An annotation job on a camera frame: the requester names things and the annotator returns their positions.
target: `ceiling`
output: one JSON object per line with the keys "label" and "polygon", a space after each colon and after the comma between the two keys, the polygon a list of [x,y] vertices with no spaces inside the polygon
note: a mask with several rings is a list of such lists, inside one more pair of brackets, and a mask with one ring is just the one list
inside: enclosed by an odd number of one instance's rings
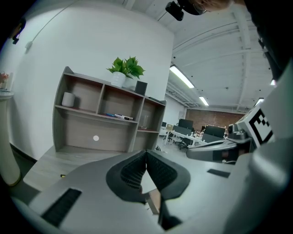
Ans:
{"label": "ceiling", "polygon": [[[274,88],[270,85],[270,66],[245,7],[233,5],[201,16],[185,12],[183,21],[177,21],[165,11],[171,0],[110,1],[147,14],[174,33],[172,64],[183,71],[195,88],[188,88],[171,72],[166,95],[186,107],[247,112]],[[209,107],[203,105],[200,96]]]}

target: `fluorescent light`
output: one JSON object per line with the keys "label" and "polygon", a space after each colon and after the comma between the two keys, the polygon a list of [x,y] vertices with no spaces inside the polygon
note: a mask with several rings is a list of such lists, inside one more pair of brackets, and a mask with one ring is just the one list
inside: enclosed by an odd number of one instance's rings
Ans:
{"label": "fluorescent light", "polygon": [[271,80],[271,85],[276,85],[276,81],[275,80]]}
{"label": "fluorescent light", "polygon": [[259,103],[263,102],[264,100],[265,100],[264,98],[260,98],[260,99],[257,101],[257,103],[255,104],[255,106],[258,105]]}
{"label": "fluorescent light", "polygon": [[172,65],[170,70],[178,76],[189,88],[194,88],[194,85],[186,78],[186,76],[175,66]]}
{"label": "fluorescent light", "polygon": [[205,104],[206,106],[208,106],[209,104],[207,103],[207,101],[205,100],[204,97],[200,97],[201,101],[203,102],[203,104]]}

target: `dark floor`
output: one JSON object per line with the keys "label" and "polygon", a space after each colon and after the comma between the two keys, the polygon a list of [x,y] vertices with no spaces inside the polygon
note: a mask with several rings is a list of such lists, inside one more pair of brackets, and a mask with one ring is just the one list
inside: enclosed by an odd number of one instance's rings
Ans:
{"label": "dark floor", "polygon": [[30,160],[21,157],[17,152],[13,151],[16,162],[20,168],[20,172],[22,174],[21,180],[13,187],[9,187],[9,192],[12,197],[16,197],[24,203],[28,204],[38,193],[38,190],[27,185],[23,182],[23,177],[27,174],[27,172],[31,169],[34,163]]}

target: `baseboard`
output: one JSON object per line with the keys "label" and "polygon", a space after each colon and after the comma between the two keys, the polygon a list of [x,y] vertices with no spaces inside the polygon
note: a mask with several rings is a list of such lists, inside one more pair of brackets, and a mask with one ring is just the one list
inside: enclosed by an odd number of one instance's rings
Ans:
{"label": "baseboard", "polygon": [[32,158],[31,156],[27,155],[26,153],[22,152],[20,149],[18,149],[17,147],[15,147],[14,145],[10,144],[11,148],[12,148],[12,151],[15,151],[16,153],[18,153],[21,157],[33,162],[33,163],[36,163],[37,160]]}

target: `white dot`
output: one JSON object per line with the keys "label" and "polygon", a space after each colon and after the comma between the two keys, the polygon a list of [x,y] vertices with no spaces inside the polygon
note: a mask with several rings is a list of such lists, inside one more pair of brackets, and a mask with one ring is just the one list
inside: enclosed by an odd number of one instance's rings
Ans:
{"label": "white dot", "polygon": [[94,141],[98,141],[99,140],[99,137],[98,136],[93,136],[93,140]]}

